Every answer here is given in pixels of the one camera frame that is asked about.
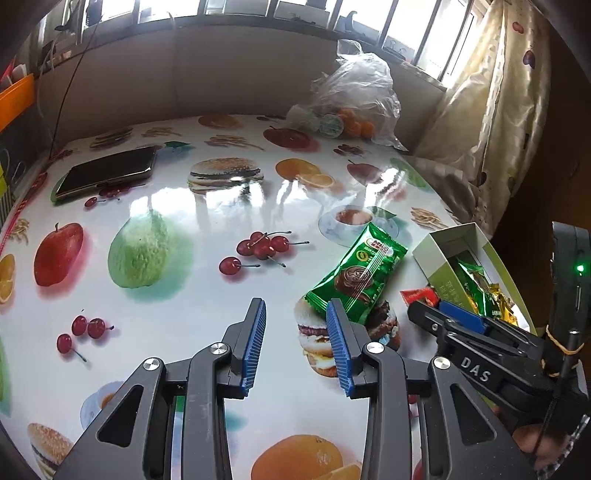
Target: metal screw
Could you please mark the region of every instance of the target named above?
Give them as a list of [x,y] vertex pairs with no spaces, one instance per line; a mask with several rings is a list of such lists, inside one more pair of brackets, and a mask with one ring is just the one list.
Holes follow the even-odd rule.
[[444,356],[437,356],[433,359],[433,365],[435,365],[440,370],[447,370],[452,364]]
[[369,342],[365,348],[369,353],[382,353],[384,351],[384,346],[379,342]]
[[211,347],[209,347],[209,351],[214,355],[222,355],[228,351],[228,346],[225,343],[214,343]]
[[160,360],[158,360],[157,358],[148,358],[144,362],[144,370],[147,370],[148,372],[156,370],[159,366]]

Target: orange container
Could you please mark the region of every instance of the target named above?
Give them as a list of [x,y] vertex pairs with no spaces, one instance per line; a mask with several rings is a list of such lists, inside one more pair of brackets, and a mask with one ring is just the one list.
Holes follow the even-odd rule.
[[0,132],[35,102],[33,74],[0,93]]

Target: logo on wrapper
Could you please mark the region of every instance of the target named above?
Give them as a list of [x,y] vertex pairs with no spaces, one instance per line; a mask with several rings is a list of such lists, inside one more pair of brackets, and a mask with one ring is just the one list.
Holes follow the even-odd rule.
[[379,240],[376,240],[375,238],[368,238],[365,241],[365,243],[367,244],[368,247],[373,248],[374,250],[377,250],[381,254],[384,254],[386,257],[391,257],[394,255],[394,250],[392,249],[392,247],[389,247],[388,245],[384,245],[382,242],[380,242]]

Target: window frame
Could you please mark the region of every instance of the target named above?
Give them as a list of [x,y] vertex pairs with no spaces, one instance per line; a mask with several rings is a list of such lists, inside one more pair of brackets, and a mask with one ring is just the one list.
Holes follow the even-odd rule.
[[[174,19],[175,26],[177,27],[188,27],[191,25],[236,25],[236,26],[252,26],[252,27],[262,27],[262,28],[273,28],[276,30],[286,30],[286,31],[294,31],[297,33],[302,33],[305,35],[312,35],[320,38],[325,38],[328,40],[340,40],[341,38],[351,38],[350,35],[347,35],[346,32],[341,32],[335,30],[337,20],[339,19],[339,14],[341,10],[341,6],[343,0],[336,0],[335,7],[333,11],[330,13],[329,22],[326,28],[317,27],[315,25],[308,25],[302,22],[294,22],[290,20],[284,20],[281,18],[275,18],[275,10],[277,9],[277,5],[279,0],[269,0],[269,6],[267,10],[267,14],[265,16],[258,16],[258,15],[236,15],[236,14],[206,14],[206,6],[207,0],[194,0],[197,4],[197,14],[191,15],[187,17],[176,17]],[[417,74],[419,76],[426,77],[426,79],[436,85],[441,90],[445,91],[446,88],[442,84],[442,80],[444,78],[449,77],[456,67],[457,60],[461,57],[461,49],[463,47],[463,43],[465,39],[469,35],[470,28],[465,29],[466,23],[470,16],[473,17],[475,22],[475,26],[478,26],[482,19],[484,18],[484,14],[486,10],[490,6],[489,0],[459,0],[460,3],[466,5],[467,13],[465,15],[464,21],[462,21],[461,27],[459,32],[457,33],[456,41],[454,42],[454,47],[452,48],[448,61],[446,63],[446,68],[442,69],[439,78],[433,78],[431,75],[427,74],[424,70],[417,67],[417,63],[423,54],[424,46],[428,37],[431,33],[431,27],[433,26],[433,21],[435,20],[435,16],[437,11],[441,6],[441,0],[436,0],[433,8],[433,12],[431,15],[431,19],[427,24],[426,30],[423,35],[423,39],[417,51],[415,52],[414,58],[411,62],[403,62],[401,59],[384,49],[384,42],[388,38],[388,30],[390,28],[390,24],[392,21],[392,17],[398,5],[398,0],[392,0],[392,4],[390,6],[388,15],[385,18],[384,25],[382,30],[379,33],[378,41],[375,44],[366,43],[364,41],[358,41],[361,43],[363,47],[363,51],[365,52],[373,52],[383,58],[384,60],[395,63],[395,64],[406,64],[405,67],[410,69],[416,69]],[[76,57],[79,55],[85,48],[86,42],[89,41],[90,35],[95,28],[99,28],[99,31],[95,34],[93,39],[93,45],[91,48],[97,48],[104,44],[111,43],[113,41],[121,40],[126,37],[130,37],[133,35],[140,35],[143,33],[149,33],[158,30],[166,30],[169,29],[171,26],[171,21],[168,18],[160,19],[160,20],[153,20],[147,22],[140,22],[139,15],[140,15],[140,3],[141,0],[134,0],[134,8],[131,12],[126,12],[121,15],[118,15],[113,18],[109,18],[100,22],[97,25],[92,27],[85,28],[86,25],[86,8],[88,6],[89,0],[65,0],[61,2],[58,7],[62,8],[63,11],[61,15],[56,15],[54,18],[62,18],[63,21],[67,19],[67,9],[69,5],[81,2],[83,4],[83,8],[81,10],[82,16],[77,15],[75,20],[76,25],[76,32],[75,35],[71,35],[66,37],[65,39],[59,41],[56,44],[57,54],[53,58],[53,66],[60,64],[63,61],[66,61],[70,58]],[[55,38],[55,32],[53,32],[56,25],[46,25],[46,37],[53,37]],[[453,58],[456,58],[456,62],[452,64]],[[45,69],[49,68],[50,62],[48,61],[44,66]]]

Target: windowsill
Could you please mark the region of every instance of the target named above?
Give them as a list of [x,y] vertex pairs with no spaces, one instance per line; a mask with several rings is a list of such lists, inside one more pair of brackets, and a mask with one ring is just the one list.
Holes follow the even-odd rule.
[[[92,46],[89,50],[101,47],[105,44],[109,44],[118,40],[122,40],[133,35],[141,35],[145,33],[156,32],[160,30],[169,30],[172,28],[172,23],[169,18],[147,21],[136,25],[121,26],[122,22],[131,22],[131,15],[124,14],[119,17],[109,19],[98,25],[99,31],[95,34],[92,40]],[[236,14],[223,14],[223,15],[199,15],[190,17],[177,17],[174,19],[176,28],[191,27],[195,25],[213,26],[213,25],[233,25],[243,27],[259,27],[259,28],[273,28],[275,30],[291,31],[294,33],[300,33],[304,35],[311,35],[318,38],[324,38],[326,40],[337,41],[341,38],[351,38],[343,32],[330,31],[322,27],[315,27],[302,22],[281,20],[279,18],[267,18],[258,17],[254,15],[236,15]],[[57,67],[59,64],[64,63],[70,59],[73,59],[80,55],[86,48],[86,44],[92,35],[93,29],[96,27],[87,28],[83,33],[83,41],[80,45],[75,45],[73,37],[69,37],[64,41],[59,42],[58,48],[61,50],[54,56],[53,64]],[[386,60],[388,63],[400,65],[405,70],[416,75],[420,79],[431,83],[435,87],[439,88],[442,92],[446,91],[446,88],[437,79],[432,78],[421,69],[414,65],[401,61],[401,59],[387,51],[376,48],[374,45],[363,42],[361,40],[353,38],[361,43],[364,52],[371,52],[378,55],[380,58]],[[46,63],[46,71],[50,69],[49,62]]]

